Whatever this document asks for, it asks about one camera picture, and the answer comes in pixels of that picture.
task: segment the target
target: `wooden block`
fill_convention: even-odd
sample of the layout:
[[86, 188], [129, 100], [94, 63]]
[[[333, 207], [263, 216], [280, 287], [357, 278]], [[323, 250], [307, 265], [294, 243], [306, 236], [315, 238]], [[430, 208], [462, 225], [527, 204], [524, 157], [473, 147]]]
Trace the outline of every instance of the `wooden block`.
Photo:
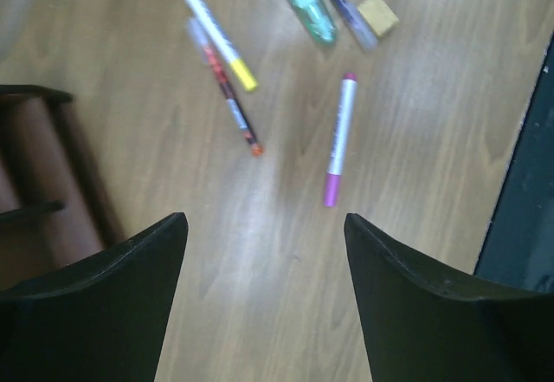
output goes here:
[[400, 22], [384, 0], [365, 0], [358, 9], [377, 37], [383, 37]]

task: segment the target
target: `yellow marker cap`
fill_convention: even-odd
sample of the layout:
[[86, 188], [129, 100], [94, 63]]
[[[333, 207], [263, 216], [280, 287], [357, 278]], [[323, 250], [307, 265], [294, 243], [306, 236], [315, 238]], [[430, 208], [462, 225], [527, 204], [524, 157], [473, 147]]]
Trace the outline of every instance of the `yellow marker cap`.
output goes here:
[[231, 69], [233, 69], [236, 77], [239, 78], [239, 81], [241, 81], [244, 89], [247, 92], [252, 92], [258, 87], [258, 82], [252, 76], [252, 73], [250, 73], [250, 69], [248, 69], [247, 65], [244, 64], [242, 59], [236, 59], [232, 61], [229, 66], [231, 67]]

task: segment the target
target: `wooden tabletop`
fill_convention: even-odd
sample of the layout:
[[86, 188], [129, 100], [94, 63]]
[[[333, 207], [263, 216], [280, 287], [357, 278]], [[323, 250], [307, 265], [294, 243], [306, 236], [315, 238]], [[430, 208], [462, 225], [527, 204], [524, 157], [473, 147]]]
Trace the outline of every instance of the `wooden tabletop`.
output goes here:
[[[360, 3], [363, 0], [352, 0]], [[129, 235], [190, 236], [159, 381], [365, 381], [347, 212], [473, 270], [554, 25], [554, 0], [385, 0], [371, 54], [323, 52], [287, 0], [206, 0], [259, 89], [253, 158], [184, 32], [182, 0], [38, 0], [3, 83], [78, 96]], [[344, 72], [358, 100], [337, 208], [322, 204]]]

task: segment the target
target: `pen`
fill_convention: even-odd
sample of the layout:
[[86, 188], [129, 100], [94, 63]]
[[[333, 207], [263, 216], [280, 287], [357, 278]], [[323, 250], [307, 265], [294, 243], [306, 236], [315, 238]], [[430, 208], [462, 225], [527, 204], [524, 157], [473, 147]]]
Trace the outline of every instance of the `pen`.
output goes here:
[[377, 38], [358, 8], [348, 0], [332, 0], [332, 2], [360, 45], [366, 50], [373, 49], [377, 45]]
[[252, 154], [256, 157], [262, 155], [263, 148], [261, 148], [260, 143], [258, 142], [254, 128], [248, 121], [248, 118], [242, 109], [241, 103], [236, 96], [235, 90], [233, 89], [229, 78], [225, 74], [221, 63], [217, 59], [216, 52], [212, 48], [208, 37], [204, 33], [202, 25], [200, 25], [200, 22], [196, 18], [191, 18], [187, 24], [187, 30], [189, 31], [190, 38], [192, 38], [196, 46], [199, 48], [204, 61], [211, 66], [214, 76], [216, 77], [223, 95], [229, 104], [229, 109], [235, 117], [236, 124], [241, 129], [242, 136], [248, 142], [248, 145], [252, 150]]
[[336, 206], [338, 201], [340, 177], [343, 173], [346, 145], [348, 144], [348, 134], [350, 132], [357, 86], [358, 82], [356, 80], [356, 75], [353, 73], [345, 74], [340, 93], [340, 102], [338, 104], [337, 125], [335, 126], [331, 158], [329, 161], [329, 168], [327, 169], [324, 196], [324, 203], [327, 207]]
[[250, 73], [247, 65], [244, 63], [233, 43], [225, 35], [217, 20], [211, 14], [208, 6], [203, 0], [185, 0], [190, 9], [193, 10], [198, 21], [208, 33], [209, 38], [216, 45], [225, 61], [229, 64], [233, 72], [241, 81], [244, 89], [251, 92], [257, 88], [258, 82]]

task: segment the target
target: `teal highlighter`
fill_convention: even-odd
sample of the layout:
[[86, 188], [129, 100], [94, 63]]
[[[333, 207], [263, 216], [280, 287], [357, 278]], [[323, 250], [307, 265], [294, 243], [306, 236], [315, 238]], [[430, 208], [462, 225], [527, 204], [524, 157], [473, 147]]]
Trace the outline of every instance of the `teal highlighter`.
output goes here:
[[337, 40], [337, 29], [323, 0], [288, 0], [312, 37], [321, 44]]

